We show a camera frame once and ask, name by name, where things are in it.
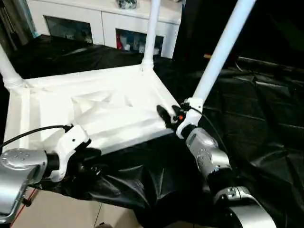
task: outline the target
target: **white cabinet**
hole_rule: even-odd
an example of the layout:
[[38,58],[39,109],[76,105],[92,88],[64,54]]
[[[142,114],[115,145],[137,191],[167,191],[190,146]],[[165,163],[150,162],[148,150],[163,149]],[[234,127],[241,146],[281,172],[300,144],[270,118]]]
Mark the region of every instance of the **white cabinet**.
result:
[[[125,10],[117,8],[115,0],[27,1],[39,35],[83,39],[116,48],[118,29],[136,34],[146,34],[148,30],[151,0],[140,0],[138,8]],[[181,8],[182,2],[161,1],[156,35],[161,40],[163,57],[173,56]]]
[[[148,30],[148,19],[139,19],[125,15],[102,12],[104,23],[104,44],[116,48],[117,29],[146,33]],[[172,58],[179,25],[158,22],[156,35],[163,37],[161,56]]]
[[88,23],[93,43],[105,44],[101,12],[99,10],[37,0],[28,0],[28,6],[39,35],[52,35],[51,28],[47,24],[47,17],[53,17]]

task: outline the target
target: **tiled floor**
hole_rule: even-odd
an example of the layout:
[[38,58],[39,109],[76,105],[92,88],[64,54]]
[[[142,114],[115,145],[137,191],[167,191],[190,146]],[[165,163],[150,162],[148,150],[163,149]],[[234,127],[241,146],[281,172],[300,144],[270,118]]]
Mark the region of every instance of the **tiled floor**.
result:
[[[32,206],[24,208],[13,228],[93,228],[100,223],[114,228],[142,228],[130,209],[76,200],[60,194],[39,191]],[[176,222],[166,228],[203,228]]]

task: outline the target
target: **white tube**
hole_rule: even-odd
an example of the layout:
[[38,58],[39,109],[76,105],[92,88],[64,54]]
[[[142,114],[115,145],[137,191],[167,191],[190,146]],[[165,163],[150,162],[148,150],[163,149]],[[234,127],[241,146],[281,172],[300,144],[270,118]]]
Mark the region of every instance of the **white tube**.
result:
[[5,51],[0,45],[0,73],[6,88],[13,88],[23,84],[22,77],[15,71]]
[[144,50],[144,56],[142,61],[142,67],[153,69],[153,53],[156,36],[156,25],[158,21],[158,15],[160,11],[161,0],[151,0],[151,10],[149,18],[148,33],[146,39],[146,46]]
[[238,0],[193,97],[206,101],[256,0]]

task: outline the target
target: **wire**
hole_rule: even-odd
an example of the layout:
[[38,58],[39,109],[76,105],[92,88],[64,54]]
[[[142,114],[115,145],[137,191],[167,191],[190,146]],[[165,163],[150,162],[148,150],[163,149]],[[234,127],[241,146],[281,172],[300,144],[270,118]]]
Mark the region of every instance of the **wire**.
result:
[[30,134],[33,134],[33,133],[36,133],[36,132],[40,132],[40,131],[43,131],[43,130],[48,130],[48,129],[54,129],[54,128],[63,128],[64,130],[68,130],[69,126],[65,126],[65,125],[53,125],[53,126],[48,126],[48,127],[40,127],[40,128],[37,128],[37,129],[34,129],[34,130],[31,130],[31,131],[28,131],[28,132],[25,132],[23,134],[20,134],[14,138],[11,138],[9,140],[7,140],[6,142],[4,142],[2,145],[0,145],[0,148],[2,148],[3,146],[6,146],[7,144],[10,144],[24,136],[27,136],[27,135],[30,135]]
[[190,108],[190,109],[193,109],[194,111],[196,111],[196,112],[198,112],[199,114],[201,114],[201,115],[208,121],[208,123],[210,124],[210,126],[213,128],[215,134],[216,134],[217,137],[219,138],[220,142],[222,143],[222,145],[223,145],[225,151],[228,152],[227,147],[225,146],[222,137],[220,136],[219,132],[217,131],[217,129],[216,129],[215,126],[213,125],[212,121],[211,121],[205,114],[203,114],[202,112],[200,112],[198,109],[193,108],[193,107],[191,107],[191,106],[189,106],[189,108]]

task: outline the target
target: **white countertop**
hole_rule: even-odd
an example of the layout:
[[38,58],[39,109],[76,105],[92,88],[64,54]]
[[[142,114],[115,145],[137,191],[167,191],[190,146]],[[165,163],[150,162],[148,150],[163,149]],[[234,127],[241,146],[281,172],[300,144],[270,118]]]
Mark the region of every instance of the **white countertop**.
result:
[[[91,10],[100,10],[115,14],[149,19],[151,0],[139,0],[139,6],[136,9],[119,9],[115,0],[35,0],[52,2],[62,5],[87,8]],[[161,0],[159,21],[180,24],[181,22],[182,1],[176,3],[172,0]]]

